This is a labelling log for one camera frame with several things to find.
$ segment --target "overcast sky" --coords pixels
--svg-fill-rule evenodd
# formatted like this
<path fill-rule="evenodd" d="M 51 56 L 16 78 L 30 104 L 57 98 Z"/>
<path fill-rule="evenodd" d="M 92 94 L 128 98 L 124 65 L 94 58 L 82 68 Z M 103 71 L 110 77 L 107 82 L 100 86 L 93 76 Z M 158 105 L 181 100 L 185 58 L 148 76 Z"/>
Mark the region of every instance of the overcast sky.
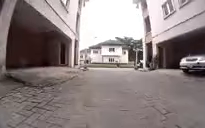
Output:
<path fill-rule="evenodd" d="M 82 10 L 80 49 L 114 37 L 143 37 L 141 9 L 132 0 L 90 0 Z"/>

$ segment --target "white car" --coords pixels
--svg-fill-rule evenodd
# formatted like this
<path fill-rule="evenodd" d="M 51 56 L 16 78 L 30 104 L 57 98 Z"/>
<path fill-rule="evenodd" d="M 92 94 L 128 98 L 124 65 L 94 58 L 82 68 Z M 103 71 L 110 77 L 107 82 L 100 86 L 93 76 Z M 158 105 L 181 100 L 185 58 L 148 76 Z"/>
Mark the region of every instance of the white car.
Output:
<path fill-rule="evenodd" d="M 205 71 L 205 55 L 194 55 L 182 58 L 180 69 L 185 73 L 188 73 L 190 70 Z"/>

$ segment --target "pillar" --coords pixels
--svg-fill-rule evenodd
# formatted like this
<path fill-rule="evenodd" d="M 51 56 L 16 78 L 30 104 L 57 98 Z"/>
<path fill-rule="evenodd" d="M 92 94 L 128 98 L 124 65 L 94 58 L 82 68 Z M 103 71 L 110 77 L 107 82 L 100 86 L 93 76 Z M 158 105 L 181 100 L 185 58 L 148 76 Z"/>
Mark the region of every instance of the pillar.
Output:
<path fill-rule="evenodd" d="M 69 43 L 69 67 L 74 67 L 74 56 L 75 56 L 75 39 L 72 39 Z"/>
<path fill-rule="evenodd" d="M 162 50 L 163 53 L 161 53 L 161 54 L 163 54 L 163 68 L 168 68 L 169 63 L 167 61 L 167 58 L 169 58 L 169 56 L 171 56 L 171 55 L 168 56 L 168 54 L 167 54 L 167 47 L 163 47 L 162 49 L 163 49 Z"/>
<path fill-rule="evenodd" d="M 69 43 L 65 44 L 65 65 L 69 65 Z"/>
<path fill-rule="evenodd" d="M 17 0 L 5 0 L 0 11 L 0 79 L 6 72 L 6 45 L 10 22 Z"/>
<path fill-rule="evenodd" d="M 142 48 L 143 48 L 143 68 L 145 69 L 145 68 L 147 68 L 146 67 L 146 62 L 147 62 L 147 47 L 146 47 L 146 43 L 143 41 L 143 43 L 142 43 Z"/>
<path fill-rule="evenodd" d="M 79 65 L 79 41 L 75 42 L 75 65 Z"/>

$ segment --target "white house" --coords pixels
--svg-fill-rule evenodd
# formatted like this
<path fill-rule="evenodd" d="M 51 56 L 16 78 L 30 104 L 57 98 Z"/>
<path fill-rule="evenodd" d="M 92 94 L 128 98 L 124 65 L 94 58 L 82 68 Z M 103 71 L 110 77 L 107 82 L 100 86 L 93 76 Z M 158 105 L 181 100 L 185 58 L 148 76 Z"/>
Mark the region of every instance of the white house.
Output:
<path fill-rule="evenodd" d="M 91 63 L 128 63 L 128 47 L 115 40 L 107 40 L 90 47 Z"/>
<path fill-rule="evenodd" d="M 90 61 L 90 49 L 83 49 L 80 51 L 80 64 L 84 64 L 86 60 Z"/>

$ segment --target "carport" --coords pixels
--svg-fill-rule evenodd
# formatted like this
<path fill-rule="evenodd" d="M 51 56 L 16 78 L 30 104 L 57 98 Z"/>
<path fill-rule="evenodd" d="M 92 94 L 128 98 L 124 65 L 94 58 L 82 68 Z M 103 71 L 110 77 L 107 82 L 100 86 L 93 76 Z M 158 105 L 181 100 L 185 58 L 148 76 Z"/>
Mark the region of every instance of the carport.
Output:
<path fill-rule="evenodd" d="M 159 68 L 178 69 L 182 57 L 205 54 L 205 28 L 157 45 Z"/>
<path fill-rule="evenodd" d="M 65 54 L 70 42 L 50 21 L 20 0 L 9 29 L 6 68 L 68 64 Z"/>

